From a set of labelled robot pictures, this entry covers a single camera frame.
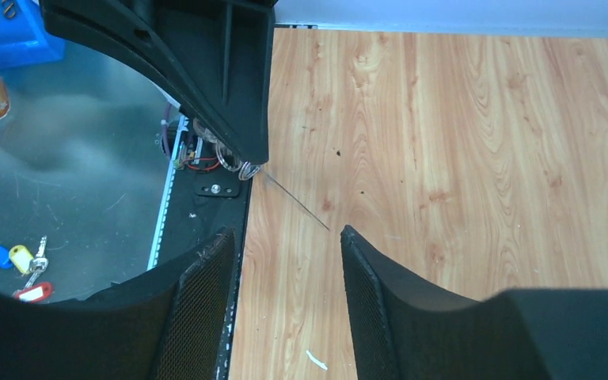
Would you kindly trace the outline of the large split keyring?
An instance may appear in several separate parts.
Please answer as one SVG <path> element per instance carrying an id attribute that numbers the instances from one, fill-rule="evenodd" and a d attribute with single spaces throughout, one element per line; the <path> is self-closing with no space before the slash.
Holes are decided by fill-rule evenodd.
<path id="1" fill-rule="evenodd" d="M 243 161 L 236 158 L 222 142 L 215 144 L 215 155 L 220 165 L 232 173 L 239 171 L 243 165 Z"/>

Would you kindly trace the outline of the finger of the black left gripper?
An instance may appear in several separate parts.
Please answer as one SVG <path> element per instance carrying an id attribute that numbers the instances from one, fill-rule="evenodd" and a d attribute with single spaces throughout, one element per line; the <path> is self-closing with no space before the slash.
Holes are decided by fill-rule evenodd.
<path id="1" fill-rule="evenodd" d="M 49 0 L 45 29 L 108 55 L 201 119 L 245 162 L 269 159 L 272 1 Z"/>

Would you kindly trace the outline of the metal key organizer plate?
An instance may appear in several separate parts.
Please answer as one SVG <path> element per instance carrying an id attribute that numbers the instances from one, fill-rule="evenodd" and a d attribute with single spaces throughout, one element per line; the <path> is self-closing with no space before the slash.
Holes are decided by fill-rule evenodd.
<path id="1" fill-rule="evenodd" d="M 301 207 L 301 209 L 304 210 L 304 212 L 306 212 L 308 214 L 308 216 L 310 216 L 312 219 L 314 219 L 320 226 L 322 226 L 325 230 L 327 230 L 328 232 L 331 232 L 330 228 L 318 217 L 316 216 L 301 200 L 299 200 L 293 193 L 291 193 L 288 189 L 285 188 L 284 185 L 282 185 L 280 182 L 278 182 L 273 175 L 271 175 L 270 173 L 267 172 L 266 169 L 262 169 L 261 170 L 264 175 L 267 177 L 267 179 L 269 179 L 271 182 L 273 182 L 279 189 L 281 189 L 283 192 L 285 192 L 285 194 L 287 196 L 289 196 L 292 200 L 294 200 L 297 205 L 299 205 Z"/>

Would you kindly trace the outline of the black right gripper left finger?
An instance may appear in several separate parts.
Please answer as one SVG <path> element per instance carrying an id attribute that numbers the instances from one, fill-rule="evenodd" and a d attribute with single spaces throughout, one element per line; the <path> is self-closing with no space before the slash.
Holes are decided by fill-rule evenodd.
<path id="1" fill-rule="evenodd" d="M 223 228 L 84 300 L 0 294 L 0 379 L 213 379 L 234 263 Z"/>

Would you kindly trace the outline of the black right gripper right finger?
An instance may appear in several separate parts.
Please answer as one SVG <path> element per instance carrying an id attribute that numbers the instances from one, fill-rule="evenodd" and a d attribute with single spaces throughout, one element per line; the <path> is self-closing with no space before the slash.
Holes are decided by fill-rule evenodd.
<path id="1" fill-rule="evenodd" d="M 482 301 L 340 234 L 361 379 L 608 379 L 608 289 L 514 288 Z"/>

